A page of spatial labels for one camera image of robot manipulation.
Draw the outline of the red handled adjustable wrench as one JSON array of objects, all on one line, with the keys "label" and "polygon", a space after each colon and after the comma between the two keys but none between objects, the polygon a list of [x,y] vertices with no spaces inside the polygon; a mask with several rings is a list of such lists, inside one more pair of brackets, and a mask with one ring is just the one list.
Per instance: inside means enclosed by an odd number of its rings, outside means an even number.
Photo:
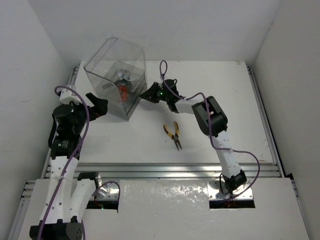
[{"label": "red handled adjustable wrench", "polygon": [[119,96],[120,96],[120,101],[119,103],[123,106],[125,106],[128,102],[128,93],[127,93],[127,86],[125,84],[120,84],[118,86],[119,90]]}]

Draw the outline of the black handled adjustable wrench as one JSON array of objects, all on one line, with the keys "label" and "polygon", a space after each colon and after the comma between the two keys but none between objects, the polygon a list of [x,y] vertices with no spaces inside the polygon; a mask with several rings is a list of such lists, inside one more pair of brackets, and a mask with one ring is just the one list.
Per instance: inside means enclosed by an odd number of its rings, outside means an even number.
[{"label": "black handled adjustable wrench", "polygon": [[131,73],[128,70],[123,68],[116,70],[114,73],[108,72],[105,75],[105,78],[110,80],[117,87],[119,87],[120,84],[125,84],[129,90],[133,87],[133,83],[138,80],[136,77],[131,76]]}]

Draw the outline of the clear plastic drawer organizer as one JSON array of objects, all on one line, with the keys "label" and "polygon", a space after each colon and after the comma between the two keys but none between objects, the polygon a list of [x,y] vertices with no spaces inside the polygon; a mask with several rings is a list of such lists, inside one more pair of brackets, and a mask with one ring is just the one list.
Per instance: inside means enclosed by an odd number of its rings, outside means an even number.
[{"label": "clear plastic drawer organizer", "polygon": [[110,37],[83,68],[97,97],[108,100],[108,113],[128,121],[148,86],[144,49]]}]

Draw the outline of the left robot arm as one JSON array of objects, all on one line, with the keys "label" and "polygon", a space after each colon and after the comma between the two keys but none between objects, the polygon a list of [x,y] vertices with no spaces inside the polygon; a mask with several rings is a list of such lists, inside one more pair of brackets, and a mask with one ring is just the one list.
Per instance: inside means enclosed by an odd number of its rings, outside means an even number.
[{"label": "left robot arm", "polygon": [[75,170],[80,160],[87,123],[104,116],[108,101],[85,95],[93,104],[69,100],[53,110],[53,125],[48,140],[50,148],[50,178],[44,209],[29,236],[33,240],[80,240],[84,235],[83,215],[93,193],[101,182],[98,172],[79,174],[72,188]]}]

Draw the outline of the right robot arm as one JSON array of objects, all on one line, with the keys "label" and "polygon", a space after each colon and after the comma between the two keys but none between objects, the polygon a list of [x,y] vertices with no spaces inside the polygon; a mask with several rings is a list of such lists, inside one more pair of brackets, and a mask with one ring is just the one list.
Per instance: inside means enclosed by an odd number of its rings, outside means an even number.
[{"label": "right robot arm", "polygon": [[213,143],[222,168],[224,189],[231,195],[247,182],[247,177],[232,150],[226,114],[213,96],[204,97],[202,93],[199,96],[187,98],[179,95],[176,79],[167,79],[163,83],[154,82],[140,94],[141,99],[154,104],[166,102],[171,112],[195,116],[201,132]]}]

